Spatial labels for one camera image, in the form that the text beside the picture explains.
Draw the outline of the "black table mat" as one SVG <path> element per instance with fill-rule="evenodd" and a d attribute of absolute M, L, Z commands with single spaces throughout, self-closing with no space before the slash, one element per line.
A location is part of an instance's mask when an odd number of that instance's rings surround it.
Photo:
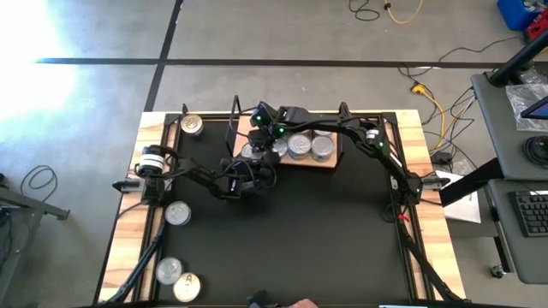
<path fill-rule="evenodd" d="M 167 225 L 162 252 L 202 284 L 196 305 L 243 305 L 260 290 L 282 305 L 372 305 L 408 298 L 396 227 L 384 221 L 388 176 L 343 143 L 334 169 L 277 168 L 267 194 L 225 201 L 178 178 L 173 197 L 192 211 Z"/>

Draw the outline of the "grey metal stand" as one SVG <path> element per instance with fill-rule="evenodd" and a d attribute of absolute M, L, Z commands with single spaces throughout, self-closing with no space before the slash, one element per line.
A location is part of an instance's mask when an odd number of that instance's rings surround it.
<path fill-rule="evenodd" d="M 34 185 L 35 178 L 44 172 L 49 172 L 51 177 L 48 181 Z M 46 215 L 53 215 L 58 220 L 65 220 L 69 216 L 69 210 L 63 210 L 48 203 L 51 195 L 58 188 L 58 177 L 54 169 L 47 165 L 39 165 L 31 169 L 21 180 L 19 191 L 10 190 L 5 184 L 5 174 L 0 173 L 0 229 L 7 227 L 8 231 L 3 240 L 0 240 L 0 263 L 5 263 L 11 254 L 13 237 L 13 218 L 10 211 L 13 206 L 37 210 Z M 51 190 L 42 199 L 35 199 L 25 194 L 25 188 L 40 190 L 51 186 Z"/>

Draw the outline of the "grey desk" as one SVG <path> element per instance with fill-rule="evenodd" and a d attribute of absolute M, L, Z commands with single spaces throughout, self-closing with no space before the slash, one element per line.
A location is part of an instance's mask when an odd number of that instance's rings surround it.
<path fill-rule="evenodd" d="M 503 177 L 519 181 L 548 181 L 548 169 L 529 162 L 522 144 L 541 132 L 518 131 L 510 101 L 503 87 L 493 86 L 489 74 L 471 77 L 472 87 L 485 119 Z"/>
<path fill-rule="evenodd" d="M 548 181 L 491 180 L 487 194 L 497 219 L 506 270 L 517 274 L 526 284 L 548 285 L 548 237 L 525 237 L 521 231 L 508 193 L 548 191 Z"/>

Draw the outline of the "white paper sheet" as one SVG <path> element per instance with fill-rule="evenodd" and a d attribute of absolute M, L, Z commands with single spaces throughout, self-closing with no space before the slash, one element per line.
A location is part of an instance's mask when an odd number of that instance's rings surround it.
<path fill-rule="evenodd" d="M 453 184 L 462 178 L 462 175 L 452 174 L 441 170 L 436 170 L 435 175 L 441 179 L 449 180 L 449 183 L 443 185 L 443 188 L 446 188 L 449 184 Z M 472 192 L 456 202 L 446 205 L 444 207 L 444 215 L 449 219 L 481 223 L 478 193 Z"/>

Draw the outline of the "black pole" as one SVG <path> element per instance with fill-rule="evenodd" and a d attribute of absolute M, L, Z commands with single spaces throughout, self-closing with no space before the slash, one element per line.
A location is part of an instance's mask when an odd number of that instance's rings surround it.
<path fill-rule="evenodd" d="M 531 41 L 496 71 L 489 78 L 489 82 L 493 86 L 505 86 L 510 77 L 516 73 L 521 66 L 526 62 L 531 61 L 545 47 L 548 47 L 548 38 L 538 37 L 534 41 Z"/>

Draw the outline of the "red box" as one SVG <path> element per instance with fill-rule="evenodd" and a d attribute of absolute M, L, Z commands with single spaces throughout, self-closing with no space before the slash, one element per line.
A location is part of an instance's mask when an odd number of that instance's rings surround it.
<path fill-rule="evenodd" d="M 548 19 L 541 19 L 538 21 L 532 22 L 525 31 L 526 41 L 535 40 L 540 36 L 546 29 L 548 29 Z"/>

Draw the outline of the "monitor with blue screen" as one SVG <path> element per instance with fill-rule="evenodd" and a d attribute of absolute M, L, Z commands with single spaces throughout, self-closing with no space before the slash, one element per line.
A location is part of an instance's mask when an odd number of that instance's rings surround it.
<path fill-rule="evenodd" d="M 548 96 L 523 110 L 521 112 L 521 118 L 548 120 Z"/>

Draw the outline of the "silver-lid can blue label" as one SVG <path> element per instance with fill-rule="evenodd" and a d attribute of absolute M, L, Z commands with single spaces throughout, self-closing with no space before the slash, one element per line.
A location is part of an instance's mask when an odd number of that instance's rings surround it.
<path fill-rule="evenodd" d="M 249 143 L 246 143 L 241 148 L 241 156 L 249 159 L 258 160 L 262 158 L 262 153 L 254 151 L 253 147 Z"/>

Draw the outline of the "black keyboard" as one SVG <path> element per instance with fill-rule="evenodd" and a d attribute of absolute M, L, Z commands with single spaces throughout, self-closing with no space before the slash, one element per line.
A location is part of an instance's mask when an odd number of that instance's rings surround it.
<path fill-rule="evenodd" d="M 548 237 L 548 191 L 514 191 L 508 195 L 524 236 Z"/>

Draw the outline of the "black diagonal frame strut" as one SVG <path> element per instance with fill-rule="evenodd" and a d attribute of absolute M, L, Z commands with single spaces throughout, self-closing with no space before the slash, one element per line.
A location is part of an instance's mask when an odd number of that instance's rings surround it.
<path fill-rule="evenodd" d="M 162 239 L 164 229 L 160 228 L 157 235 L 153 238 L 152 243 L 146 248 L 138 263 L 128 276 L 128 279 L 118 288 L 114 295 L 107 299 L 104 303 L 123 303 L 128 297 L 131 289 L 136 285 L 138 279 L 145 271 L 146 266 L 150 262 L 154 253 L 158 250 L 159 242 Z"/>
<path fill-rule="evenodd" d="M 467 299 L 460 298 L 457 294 L 453 293 L 449 286 L 441 279 L 435 269 L 430 265 L 426 256 L 420 251 L 419 247 L 415 244 L 413 238 L 407 231 L 405 226 L 405 216 L 399 215 L 396 219 L 396 224 L 399 227 L 399 233 L 404 246 L 411 252 L 416 259 L 422 272 L 426 275 L 427 280 L 438 291 L 440 296 L 445 302 L 467 302 Z"/>

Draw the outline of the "blue bin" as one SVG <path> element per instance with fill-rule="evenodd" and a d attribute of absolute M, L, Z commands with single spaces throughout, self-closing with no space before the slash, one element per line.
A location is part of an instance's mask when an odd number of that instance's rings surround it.
<path fill-rule="evenodd" d="M 497 7 L 509 30 L 525 30 L 544 10 L 544 0 L 497 0 Z"/>

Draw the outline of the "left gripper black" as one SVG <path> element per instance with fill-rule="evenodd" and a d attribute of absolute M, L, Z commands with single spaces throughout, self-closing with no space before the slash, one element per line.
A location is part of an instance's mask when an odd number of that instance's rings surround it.
<path fill-rule="evenodd" d="M 274 168 L 263 160 L 224 158 L 222 176 L 228 180 L 226 195 L 231 198 L 265 195 L 274 187 Z"/>

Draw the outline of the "silver-lid can green label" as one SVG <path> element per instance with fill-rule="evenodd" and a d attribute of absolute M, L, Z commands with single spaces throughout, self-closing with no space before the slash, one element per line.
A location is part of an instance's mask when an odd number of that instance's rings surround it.
<path fill-rule="evenodd" d="M 334 141 L 327 136 L 317 136 L 312 140 L 311 156 L 319 162 L 327 161 L 335 151 Z"/>

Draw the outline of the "silver-lid can teal label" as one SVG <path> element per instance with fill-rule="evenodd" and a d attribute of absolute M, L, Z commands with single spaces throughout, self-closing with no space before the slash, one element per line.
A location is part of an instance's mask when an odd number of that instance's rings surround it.
<path fill-rule="evenodd" d="M 182 201 L 176 201 L 168 205 L 164 212 L 165 220 L 175 226 L 182 226 L 190 221 L 192 211 L 190 207 Z"/>
<path fill-rule="evenodd" d="M 296 133 L 289 137 L 287 141 L 288 154 L 294 160 L 302 160 L 312 148 L 312 141 L 304 134 Z"/>

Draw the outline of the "person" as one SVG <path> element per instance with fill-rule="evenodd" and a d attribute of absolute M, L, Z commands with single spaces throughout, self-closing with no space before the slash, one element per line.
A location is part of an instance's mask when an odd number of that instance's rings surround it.
<path fill-rule="evenodd" d="M 269 294 L 261 290 L 246 298 L 246 306 L 247 308 L 287 308 L 289 305 L 274 303 Z"/>

